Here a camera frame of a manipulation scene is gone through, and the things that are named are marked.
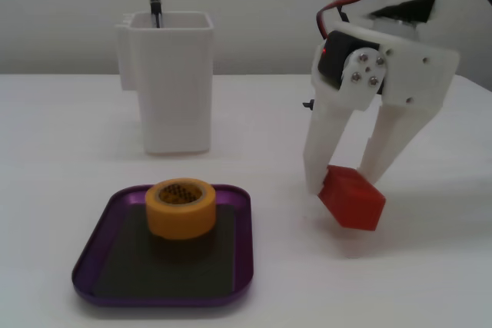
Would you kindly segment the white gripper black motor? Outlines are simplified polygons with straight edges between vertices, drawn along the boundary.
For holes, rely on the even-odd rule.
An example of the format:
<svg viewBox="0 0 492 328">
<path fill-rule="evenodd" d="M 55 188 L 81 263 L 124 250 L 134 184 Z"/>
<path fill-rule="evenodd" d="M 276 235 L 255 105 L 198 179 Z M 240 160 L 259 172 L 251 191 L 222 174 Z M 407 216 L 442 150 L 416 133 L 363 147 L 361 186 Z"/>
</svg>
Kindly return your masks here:
<svg viewBox="0 0 492 328">
<path fill-rule="evenodd" d="M 351 115 L 366 111 L 381 94 L 384 104 L 358 168 L 368 182 L 378 182 L 439 112 L 458 63 L 459 54 L 449 49 L 334 23 L 311 68 L 314 107 L 303 152 L 307 190 L 321 191 Z"/>
</svg>

